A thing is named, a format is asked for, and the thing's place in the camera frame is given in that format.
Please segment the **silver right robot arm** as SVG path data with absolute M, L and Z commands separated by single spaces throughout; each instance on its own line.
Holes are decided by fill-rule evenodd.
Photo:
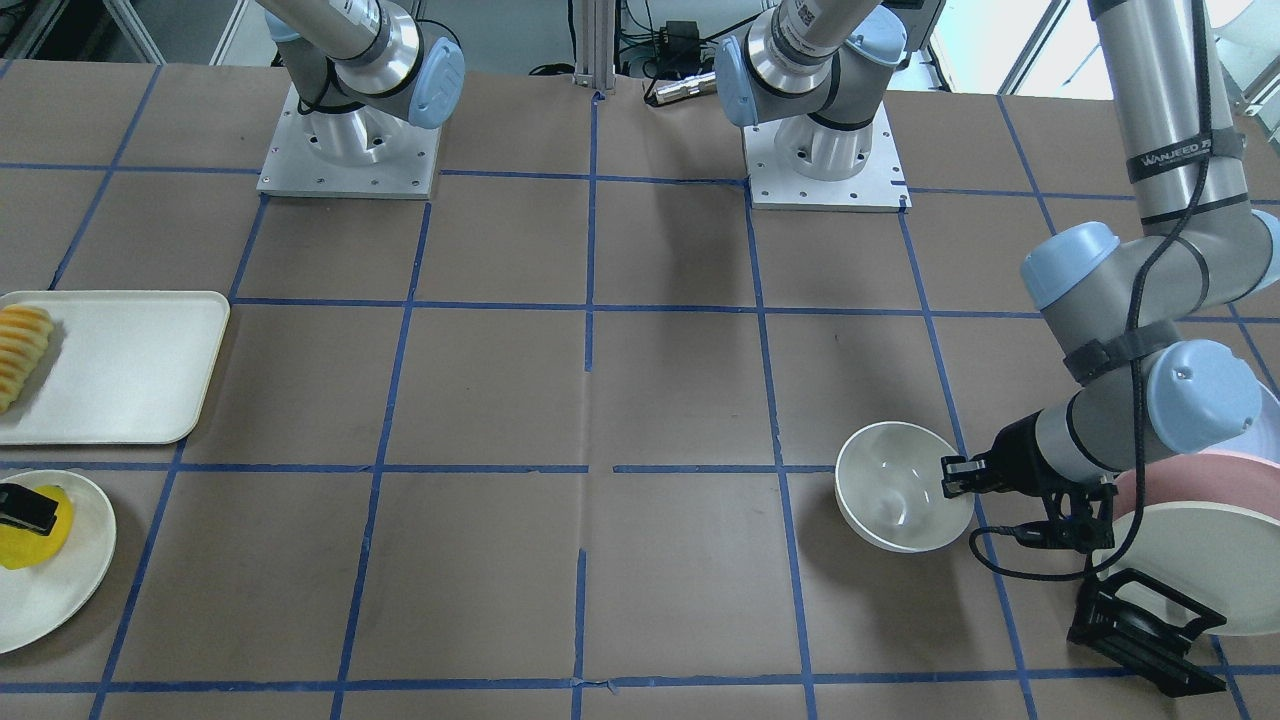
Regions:
M 3 305 L 52 314 L 3 465 L 365 471 L 462 53 L 389 1 L 268 1 L 284 70 L 27 63 L 3 81 Z

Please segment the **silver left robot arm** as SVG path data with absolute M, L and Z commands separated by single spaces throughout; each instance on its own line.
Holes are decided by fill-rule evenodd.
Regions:
M 1260 414 L 1251 368 L 1178 329 L 1277 279 L 1277 219 L 1251 206 L 1207 9 L 1089 9 L 1144 233 L 1123 242 L 1089 222 L 1029 252 L 1023 282 L 1079 391 L 1006 427 L 988 451 L 945 459 L 950 497 L 1091 486 L 1235 438 Z

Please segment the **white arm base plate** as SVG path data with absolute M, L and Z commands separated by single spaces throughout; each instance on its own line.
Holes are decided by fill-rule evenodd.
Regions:
M 913 206 L 884 105 L 855 131 L 809 117 L 749 126 L 742 149 L 758 209 L 897 213 Z
M 306 111 L 289 87 L 257 191 L 293 199 L 422 200 L 433 196 L 439 129 L 371 108 Z

